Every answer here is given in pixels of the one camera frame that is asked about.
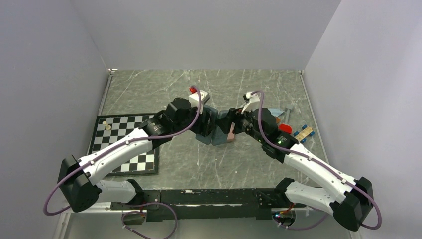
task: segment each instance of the black chessboard frame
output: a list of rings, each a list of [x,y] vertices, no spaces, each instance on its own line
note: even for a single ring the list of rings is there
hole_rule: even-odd
[[[142,122],[154,115],[155,113],[97,116],[88,154],[95,153],[124,138],[139,127]],[[103,121],[111,126],[111,130],[104,130]],[[130,159],[107,176],[156,174],[158,173],[158,161],[159,148],[156,148]]]

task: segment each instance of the robotic arm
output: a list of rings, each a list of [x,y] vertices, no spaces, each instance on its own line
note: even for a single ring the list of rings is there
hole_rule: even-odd
[[[184,128],[195,133],[201,142],[219,145],[224,142],[222,138],[227,139],[234,123],[233,133],[244,132],[253,137],[262,144],[268,156],[300,170],[322,186],[313,188],[285,178],[274,189],[280,198],[289,203],[305,204],[325,211],[349,230],[356,231],[360,227],[373,205],[353,186],[372,197],[372,185],[367,179],[362,177],[356,180],[339,172],[310,153],[294,137],[278,131],[276,119],[267,108],[262,108],[259,115],[261,100],[256,93],[248,92],[244,95],[247,103],[244,107],[218,112],[204,105],[209,98],[207,92],[197,92],[193,88],[191,92],[188,100],[175,98],[165,110],[143,122],[118,142],[78,160],[69,156],[62,161],[58,181],[68,177],[60,189],[74,212],[81,212],[99,202],[142,204],[144,192],[136,181],[129,179],[114,182],[102,179],[127,160],[169,142],[177,135],[176,132]],[[342,180],[331,171],[341,175]]]

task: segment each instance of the white wall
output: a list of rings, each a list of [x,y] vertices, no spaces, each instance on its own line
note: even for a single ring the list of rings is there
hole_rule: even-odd
[[[422,237],[421,12],[420,0],[343,0],[305,69],[330,163],[373,183],[383,225],[364,238]]]
[[[304,69],[340,0],[72,0],[118,69]]]
[[[42,205],[87,150],[107,70],[69,0],[1,1],[0,69],[0,238],[49,239]]]

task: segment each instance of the red object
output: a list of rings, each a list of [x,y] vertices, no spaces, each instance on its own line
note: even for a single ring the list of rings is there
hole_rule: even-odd
[[[292,134],[292,127],[288,126],[287,124],[281,124],[278,126],[279,131],[286,132],[288,134]]]
[[[193,87],[189,87],[189,90],[191,91],[191,93],[193,94],[193,93],[196,93],[196,89],[195,88],[193,88]]]

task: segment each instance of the gray marble surface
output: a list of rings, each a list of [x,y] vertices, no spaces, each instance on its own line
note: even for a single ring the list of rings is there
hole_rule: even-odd
[[[190,94],[196,85],[211,94],[208,105],[224,110],[244,103],[247,91],[263,89],[264,107],[284,109],[292,103],[289,125],[300,131],[304,124],[315,129],[305,90],[297,71],[278,70],[124,70],[116,71],[102,115],[151,113],[166,107],[175,97]],[[325,160],[315,135],[304,144]],[[283,178],[315,186],[298,170],[265,155],[258,142],[245,134],[233,143],[204,145],[192,132],[160,147],[157,175],[130,176],[144,189],[212,189],[274,187]],[[127,177],[108,180],[123,181]]]

